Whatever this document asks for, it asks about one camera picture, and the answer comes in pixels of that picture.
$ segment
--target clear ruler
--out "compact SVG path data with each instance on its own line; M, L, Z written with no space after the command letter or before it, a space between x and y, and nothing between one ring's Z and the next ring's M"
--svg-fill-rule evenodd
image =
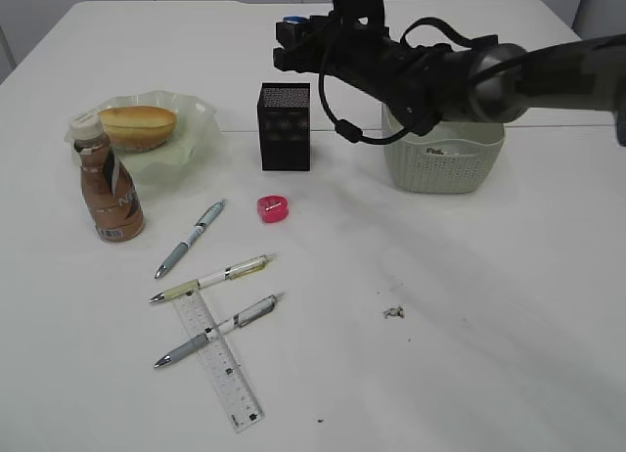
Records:
M247 382L242 366L219 332L206 303L198 291L174 300L174 308L189 338L213 329L218 338L198 351L198 356L213 383L219 401L233 425L241 432L263 418L263 410Z

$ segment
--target debris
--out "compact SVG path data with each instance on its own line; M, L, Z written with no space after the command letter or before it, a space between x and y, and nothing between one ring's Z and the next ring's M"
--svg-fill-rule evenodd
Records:
M386 319L388 317L400 317L404 318L404 308L402 305L398 305L397 308L389 308L382 312L382 316Z

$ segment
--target bread roll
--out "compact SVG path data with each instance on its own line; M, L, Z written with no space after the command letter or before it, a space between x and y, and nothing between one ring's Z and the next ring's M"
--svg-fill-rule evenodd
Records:
M157 107L111 108L100 118L112 143L132 152L160 146L176 127L176 113Z

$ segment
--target white basket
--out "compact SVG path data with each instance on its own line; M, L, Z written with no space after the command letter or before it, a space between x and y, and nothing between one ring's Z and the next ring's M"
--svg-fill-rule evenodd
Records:
M401 128L382 107L382 130ZM384 147L393 182L416 193L470 193L485 180L505 141L502 124L442 122L429 134L408 134Z

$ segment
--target wall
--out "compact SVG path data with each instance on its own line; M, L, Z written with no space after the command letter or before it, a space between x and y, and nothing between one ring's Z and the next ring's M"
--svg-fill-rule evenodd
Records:
M583 38L626 33L626 0L583 0L574 29Z
M0 0L0 24L19 63L77 2L85 0Z

